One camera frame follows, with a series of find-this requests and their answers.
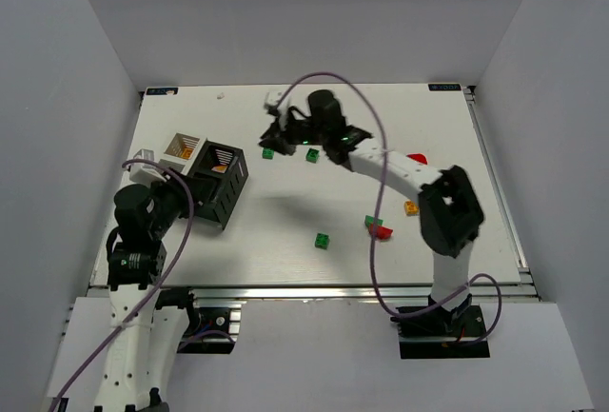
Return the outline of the yellow flower lego piece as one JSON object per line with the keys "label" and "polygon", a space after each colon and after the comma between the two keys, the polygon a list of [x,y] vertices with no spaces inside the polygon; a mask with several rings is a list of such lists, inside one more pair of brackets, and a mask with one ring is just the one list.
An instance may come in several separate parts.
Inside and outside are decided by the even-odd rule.
{"label": "yellow flower lego piece", "polygon": [[186,147],[182,150],[181,158],[185,160],[189,160],[193,153],[193,148]]}

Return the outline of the red round lego piece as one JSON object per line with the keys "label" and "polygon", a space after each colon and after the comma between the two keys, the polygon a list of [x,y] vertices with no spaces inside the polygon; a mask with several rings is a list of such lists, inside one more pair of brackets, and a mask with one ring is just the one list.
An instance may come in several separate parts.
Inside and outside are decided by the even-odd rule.
{"label": "red round lego piece", "polygon": [[211,170],[214,171],[214,172],[217,172],[217,173],[225,173],[226,170],[227,170],[227,166],[226,165],[218,165],[218,166],[213,167]]}

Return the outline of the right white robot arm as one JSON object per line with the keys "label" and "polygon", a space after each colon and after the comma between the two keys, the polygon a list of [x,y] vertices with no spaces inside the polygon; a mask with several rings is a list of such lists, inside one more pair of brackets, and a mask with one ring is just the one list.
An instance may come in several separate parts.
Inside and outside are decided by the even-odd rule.
{"label": "right white robot arm", "polygon": [[433,252],[429,302],[451,319],[459,317],[471,305],[470,257],[484,221],[467,173],[458,166],[436,169],[388,150],[370,132],[348,124],[330,90],[310,93],[307,103],[310,112],[303,114],[265,99],[265,110],[274,120],[260,138],[261,147],[292,155],[298,146],[319,146],[332,163],[414,201],[422,238]]}

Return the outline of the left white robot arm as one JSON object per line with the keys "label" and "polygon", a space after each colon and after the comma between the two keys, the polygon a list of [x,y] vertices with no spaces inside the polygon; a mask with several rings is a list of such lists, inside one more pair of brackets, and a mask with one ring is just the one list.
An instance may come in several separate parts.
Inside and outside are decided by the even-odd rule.
{"label": "left white robot arm", "polygon": [[114,196],[116,227],[106,243],[112,339],[93,402],[96,411],[166,411],[177,349],[195,323],[193,296],[162,290],[171,264],[163,238],[196,203],[182,174],[131,184]]}

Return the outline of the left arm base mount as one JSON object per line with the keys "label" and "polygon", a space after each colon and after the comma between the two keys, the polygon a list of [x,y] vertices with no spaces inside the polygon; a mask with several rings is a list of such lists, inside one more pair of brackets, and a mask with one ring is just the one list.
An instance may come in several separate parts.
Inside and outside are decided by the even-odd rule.
{"label": "left arm base mount", "polygon": [[236,337],[231,334],[232,309],[227,306],[198,304],[192,289],[179,287],[163,290],[155,310],[179,310],[187,317],[187,326],[178,343],[180,354],[230,354]]}

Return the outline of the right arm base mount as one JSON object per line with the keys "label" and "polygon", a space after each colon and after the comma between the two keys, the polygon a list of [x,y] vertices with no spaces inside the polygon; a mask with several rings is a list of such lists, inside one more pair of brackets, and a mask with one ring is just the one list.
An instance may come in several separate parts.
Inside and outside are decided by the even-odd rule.
{"label": "right arm base mount", "polygon": [[439,307],[409,319],[391,317],[397,325],[402,360],[488,359],[486,325],[472,295],[454,311]]}

